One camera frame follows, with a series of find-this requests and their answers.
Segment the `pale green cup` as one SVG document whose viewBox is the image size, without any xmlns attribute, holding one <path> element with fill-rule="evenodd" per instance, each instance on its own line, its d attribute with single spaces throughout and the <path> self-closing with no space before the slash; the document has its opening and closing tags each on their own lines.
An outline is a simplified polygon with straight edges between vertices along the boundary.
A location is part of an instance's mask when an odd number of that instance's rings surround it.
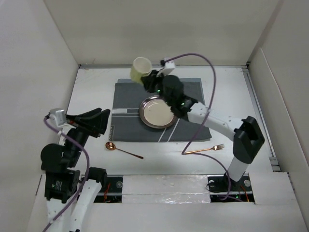
<svg viewBox="0 0 309 232">
<path fill-rule="evenodd" d="M 143 84 L 141 78 L 148 76 L 152 71 L 152 63 L 148 58 L 138 57 L 131 66 L 130 78 L 133 82 Z"/>
</svg>

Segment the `round metal plate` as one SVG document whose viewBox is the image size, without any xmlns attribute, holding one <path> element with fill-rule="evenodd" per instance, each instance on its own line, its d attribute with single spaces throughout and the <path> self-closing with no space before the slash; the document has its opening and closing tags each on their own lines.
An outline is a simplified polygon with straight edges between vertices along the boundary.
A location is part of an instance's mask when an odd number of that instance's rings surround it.
<svg viewBox="0 0 309 232">
<path fill-rule="evenodd" d="M 153 95 L 142 101 L 139 107 L 142 122 L 153 129 L 165 129 L 176 121 L 176 116 L 170 107 L 158 95 Z"/>
</svg>

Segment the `grey striped cloth placemat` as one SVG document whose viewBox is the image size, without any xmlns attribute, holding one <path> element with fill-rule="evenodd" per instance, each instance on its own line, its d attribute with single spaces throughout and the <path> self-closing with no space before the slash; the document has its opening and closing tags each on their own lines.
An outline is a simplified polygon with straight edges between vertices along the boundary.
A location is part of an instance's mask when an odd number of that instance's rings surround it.
<svg viewBox="0 0 309 232">
<path fill-rule="evenodd" d="M 153 129 L 139 116 L 140 104 L 152 96 L 143 86 L 129 79 L 118 79 L 113 97 L 109 139 L 118 142 L 188 142 L 198 124 L 177 119 L 166 129 Z"/>
</svg>

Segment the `copper spoon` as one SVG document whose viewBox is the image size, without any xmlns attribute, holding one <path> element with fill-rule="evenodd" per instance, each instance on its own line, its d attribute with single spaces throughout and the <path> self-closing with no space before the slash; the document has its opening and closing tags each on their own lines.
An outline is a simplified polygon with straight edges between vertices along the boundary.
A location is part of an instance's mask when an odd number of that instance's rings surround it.
<svg viewBox="0 0 309 232">
<path fill-rule="evenodd" d="M 105 147 L 106 147 L 108 150 L 118 150 L 118 151 L 124 152 L 124 153 L 126 153 L 126 154 L 132 155 L 132 156 L 134 156 L 134 157 L 137 157 L 137 158 L 139 158 L 139 159 L 144 159 L 143 156 L 136 155 L 136 154 L 133 154 L 133 153 L 131 153 L 131 152 L 128 152 L 128 151 L 125 151 L 125 150 L 122 150 L 122 149 L 117 148 L 116 145 L 115 145 L 114 143 L 112 143 L 112 142 L 107 142 L 107 143 L 105 144 Z"/>
</svg>

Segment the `copper fork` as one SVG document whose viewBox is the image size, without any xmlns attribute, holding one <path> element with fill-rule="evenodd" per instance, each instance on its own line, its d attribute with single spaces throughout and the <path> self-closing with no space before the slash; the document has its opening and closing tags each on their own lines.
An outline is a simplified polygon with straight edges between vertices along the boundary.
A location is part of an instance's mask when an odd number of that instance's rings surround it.
<svg viewBox="0 0 309 232">
<path fill-rule="evenodd" d="M 199 153 L 199 152 L 202 152 L 202 151 L 210 151 L 210 150 L 217 151 L 217 150 L 222 150 L 224 148 L 225 148 L 225 145 L 224 144 L 220 144 L 220 145 L 215 145 L 215 146 L 210 147 L 210 148 L 186 151 L 186 152 L 184 152 L 184 154 L 193 154 L 193 153 Z"/>
</svg>

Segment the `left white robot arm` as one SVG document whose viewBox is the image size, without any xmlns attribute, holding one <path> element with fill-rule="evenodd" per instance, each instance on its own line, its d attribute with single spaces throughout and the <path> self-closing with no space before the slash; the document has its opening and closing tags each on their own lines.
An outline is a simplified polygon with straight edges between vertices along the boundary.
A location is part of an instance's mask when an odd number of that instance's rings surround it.
<svg viewBox="0 0 309 232">
<path fill-rule="evenodd" d="M 90 167 L 84 146 L 89 137 L 106 131 L 110 110 L 96 108 L 79 115 L 52 109 L 45 125 L 64 137 L 64 144 L 48 144 L 41 151 L 45 172 L 48 224 L 45 232 L 81 232 L 97 194 L 110 188 L 107 171 Z"/>
</svg>

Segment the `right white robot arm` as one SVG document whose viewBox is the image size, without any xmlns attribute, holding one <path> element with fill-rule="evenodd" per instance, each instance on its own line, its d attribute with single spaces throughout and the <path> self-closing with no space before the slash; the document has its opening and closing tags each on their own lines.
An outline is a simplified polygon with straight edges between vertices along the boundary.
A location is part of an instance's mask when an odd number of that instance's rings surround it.
<svg viewBox="0 0 309 232">
<path fill-rule="evenodd" d="M 185 95 L 184 85 L 177 76 L 157 73 L 153 70 L 141 78 L 147 92 L 157 93 L 177 118 L 208 127 L 233 142 L 234 157 L 227 169 L 228 175 L 223 178 L 223 184 L 226 189 L 235 190 L 265 142 L 256 119 L 252 116 L 246 119 L 221 116 L 202 102 Z"/>
</svg>

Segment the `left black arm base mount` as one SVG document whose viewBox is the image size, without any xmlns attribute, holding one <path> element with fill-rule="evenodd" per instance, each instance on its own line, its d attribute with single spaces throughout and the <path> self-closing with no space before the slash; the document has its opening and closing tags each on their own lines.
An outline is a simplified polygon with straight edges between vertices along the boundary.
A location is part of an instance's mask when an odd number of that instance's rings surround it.
<svg viewBox="0 0 309 232">
<path fill-rule="evenodd" d="M 93 179 L 102 184 L 94 203 L 121 203 L 123 176 L 108 175 L 106 169 L 90 167 L 87 179 Z"/>
</svg>

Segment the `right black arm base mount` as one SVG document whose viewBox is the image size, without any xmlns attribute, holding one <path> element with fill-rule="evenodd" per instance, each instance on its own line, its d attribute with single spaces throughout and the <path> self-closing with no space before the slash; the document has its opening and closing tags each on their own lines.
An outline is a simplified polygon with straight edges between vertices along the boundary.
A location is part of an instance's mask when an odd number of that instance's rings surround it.
<svg viewBox="0 0 309 232">
<path fill-rule="evenodd" d="M 205 189 L 210 192 L 211 203 L 254 202 L 253 189 L 248 174 L 244 174 L 238 182 L 231 180 L 229 195 L 228 179 L 223 175 L 209 175 Z"/>
</svg>

